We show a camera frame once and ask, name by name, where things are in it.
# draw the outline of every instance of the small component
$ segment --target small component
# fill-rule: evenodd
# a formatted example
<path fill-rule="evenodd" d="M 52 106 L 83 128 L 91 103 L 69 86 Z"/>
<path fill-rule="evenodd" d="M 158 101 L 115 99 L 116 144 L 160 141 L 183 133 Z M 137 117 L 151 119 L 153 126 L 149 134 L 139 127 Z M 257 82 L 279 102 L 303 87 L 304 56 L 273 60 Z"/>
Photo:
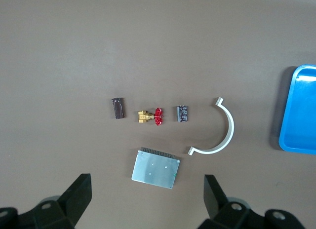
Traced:
<path fill-rule="evenodd" d="M 146 123 L 150 119 L 154 119 L 156 125 L 161 125 L 162 124 L 162 109 L 157 108 L 155 114 L 150 113 L 148 111 L 139 111 L 138 112 L 138 122 L 139 123 Z"/>
<path fill-rule="evenodd" d="M 188 121 L 188 107 L 187 106 L 177 106 L 178 112 L 178 122 Z"/>
<path fill-rule="evenodd" d="M 115 118 L 116 119 L 122 119 L 124 118 L 124 112 L 123 112 L 123 98 L 118 97 L 118 98 L 113 98 L 113 107 L 114 107 L 114 112 L 115 112 Z"/>
<path fill-rule="evenodd" d="M 132 180 L 172 189 L 180 160 L 174 155 L 148 148 L 138 151 Z"/>

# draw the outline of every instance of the screw hole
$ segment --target screw hole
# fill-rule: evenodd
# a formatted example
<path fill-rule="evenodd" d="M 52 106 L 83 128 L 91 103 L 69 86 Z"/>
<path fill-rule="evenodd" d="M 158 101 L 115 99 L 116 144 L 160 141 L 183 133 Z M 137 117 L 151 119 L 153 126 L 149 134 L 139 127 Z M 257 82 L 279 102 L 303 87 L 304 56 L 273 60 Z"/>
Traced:
<path fill-rule="evenodd" d="M 48 209 L 50 207 L 51 207 L 51 204 L 50 203 L 46 203 L 41 208 L 44 210 L 44 209 Z"/>
<path fill-rule="evenodd" d="M 280 219 L 280 220 L 284 220 L 284 219 L 285 219 L 285 216 L 284 216 L 282 213 L 278 212 L 278 211 L 274 211 L 274 212 L 273 212 L 273 216 L 274 216 L 276 219 Z"/>
<path fill-rule="evenodd" d="M 242 207 L 237 203 L 233 203 L 232 208 L 236 211 L 240 211 L 242 209 Z"/>
<path fill-rule="evenodd" d="M 5 217 L 8 214 L 8 211 L 0 212 L 0 218 Z"/>

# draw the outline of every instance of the blue plastic tray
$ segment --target blue plastic tray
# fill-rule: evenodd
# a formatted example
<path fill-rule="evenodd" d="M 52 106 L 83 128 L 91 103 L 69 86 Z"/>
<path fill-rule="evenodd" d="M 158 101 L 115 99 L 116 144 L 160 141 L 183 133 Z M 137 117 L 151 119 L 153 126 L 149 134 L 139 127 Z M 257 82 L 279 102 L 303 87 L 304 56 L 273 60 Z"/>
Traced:
<path fill-rule="evenodd" d="M 288 152 L 316 154 L 315 65 L 302 65 L 293 74 L 279 144 Z"/>

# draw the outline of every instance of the red valve handle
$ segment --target red valve handle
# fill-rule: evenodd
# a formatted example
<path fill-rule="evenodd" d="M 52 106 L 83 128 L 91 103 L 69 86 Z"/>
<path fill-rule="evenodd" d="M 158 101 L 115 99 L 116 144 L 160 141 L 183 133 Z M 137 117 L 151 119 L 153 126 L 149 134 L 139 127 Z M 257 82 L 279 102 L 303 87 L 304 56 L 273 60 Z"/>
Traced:
<path fill-rule="evenodd" d="M 162 118 L 163 118 L 163 112 L 162 112 L 162 109 L 161 108 L 157 108 L 156 109 L 156 112 L 155 112 L 155 122 L 156 122 L 156 125 L 161 125 L 162 124 Z"/>

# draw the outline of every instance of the white semicircular bracket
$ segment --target white semicircular bracket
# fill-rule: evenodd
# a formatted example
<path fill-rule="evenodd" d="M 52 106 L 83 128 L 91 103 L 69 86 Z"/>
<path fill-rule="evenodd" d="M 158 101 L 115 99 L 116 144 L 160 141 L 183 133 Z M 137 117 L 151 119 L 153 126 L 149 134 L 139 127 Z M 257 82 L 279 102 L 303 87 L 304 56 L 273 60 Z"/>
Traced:
<path fill-rule="evenodd" d="M 227 110 L 226 107 L 224 107 L 222 105 L 223 100 L 224 100 L 223 98 L 219 97 L 217 99 L 216 105 L 225 112 L 225 114 L 228 118 L 228 131 L 227 131 L 226 137 L 219 145 L 217 145 L 216 147 L 214 147 L 212 149 L 202 150 L 202 149 L 197 149 L 195 147 L 191 147 L 189 152 L 188 152 L 189 155 L 192 155 L 194 152 L 201 153 L 201 154 L 217 153 L 220 150 L 222 150 L 224 147 L 226 147 L 229 144 L 229 142 L 231 141 L 233 134 L 234 134 L 234 129 L 235 129 L 234 120 L 233 120 L 232 114 Z"/>

